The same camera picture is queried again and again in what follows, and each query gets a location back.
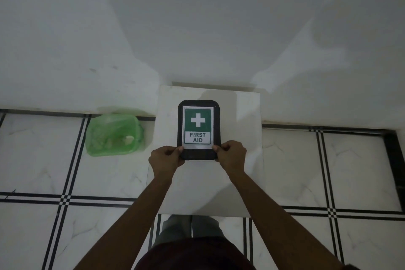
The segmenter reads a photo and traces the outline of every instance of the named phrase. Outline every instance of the person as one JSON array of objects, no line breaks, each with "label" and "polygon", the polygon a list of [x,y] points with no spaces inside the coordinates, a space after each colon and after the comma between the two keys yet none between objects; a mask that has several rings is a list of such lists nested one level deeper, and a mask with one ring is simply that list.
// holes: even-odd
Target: person
[{"label": "person", "polygon": [[[273,201],[244,171],[246,149],[228,141],[213,149],[235,185],[276,266],[289,269],[355,269],[344,266],[311,233]],[[183,147],[153,150],[154,179],[132,206],[96,242],[75,270],[130,270],[171,185],[184,164]],[[189,232],[193,227],[193,238]],[[154,246],[139,260],[143,269],[255,269],[210,217],[171,216]]]}]

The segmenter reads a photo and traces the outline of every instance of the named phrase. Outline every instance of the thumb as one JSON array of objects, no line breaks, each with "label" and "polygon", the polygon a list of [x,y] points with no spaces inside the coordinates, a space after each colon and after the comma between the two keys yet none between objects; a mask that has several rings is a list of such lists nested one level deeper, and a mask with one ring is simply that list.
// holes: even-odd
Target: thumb
[{"label": "thumb", "polygon": [[223,152],[224,150],[218,146],[218,145],[212,145],[212,149],[214,150],[214,152],[216,152],[217,154]]},{"label": "thumb", "polygon": [[181,154],[181,152],[182,152],[183,150],[184,150],[184,146],[176,147],[175,150],[173,151],[173,153],[172,153],[170,156],[179,158],[179,156],[180,156],[180,154]]}]

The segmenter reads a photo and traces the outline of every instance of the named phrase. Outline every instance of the white cross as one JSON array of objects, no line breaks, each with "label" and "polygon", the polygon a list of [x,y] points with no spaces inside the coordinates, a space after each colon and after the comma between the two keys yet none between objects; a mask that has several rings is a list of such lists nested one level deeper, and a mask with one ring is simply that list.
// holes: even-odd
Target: white cross
[{"label": "white cross", "polygon": [[201,123],[205,123],[205,118],[202,118],[200,113],[196,113],[196,117],[191,118],[191,123],[195,123],[196,127],[201,127]]}]

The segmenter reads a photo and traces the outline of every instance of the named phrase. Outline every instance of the translucent green bin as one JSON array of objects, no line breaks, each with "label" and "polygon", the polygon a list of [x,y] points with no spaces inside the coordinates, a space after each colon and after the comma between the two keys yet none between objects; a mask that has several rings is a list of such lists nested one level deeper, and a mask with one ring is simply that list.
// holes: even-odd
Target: translucent green bin
[{"label": "translucent green bin", "polygon": [[86,150],[90,156],[124,155],[143,142],[139,120],[128,114],[105,114],[91,119],[86,131]]}]

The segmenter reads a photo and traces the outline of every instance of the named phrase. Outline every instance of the maroon shirt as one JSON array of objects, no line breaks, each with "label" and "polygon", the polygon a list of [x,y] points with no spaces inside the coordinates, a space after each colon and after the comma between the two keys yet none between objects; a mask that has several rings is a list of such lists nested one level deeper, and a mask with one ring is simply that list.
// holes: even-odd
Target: maroon shirt
[{"label": "maroon shirt", "polygon": [[[247,258],[223,237],[186,238],[153,247],[135,270],[255,270]],[[356,269],[346,266],[343,269]]]}]

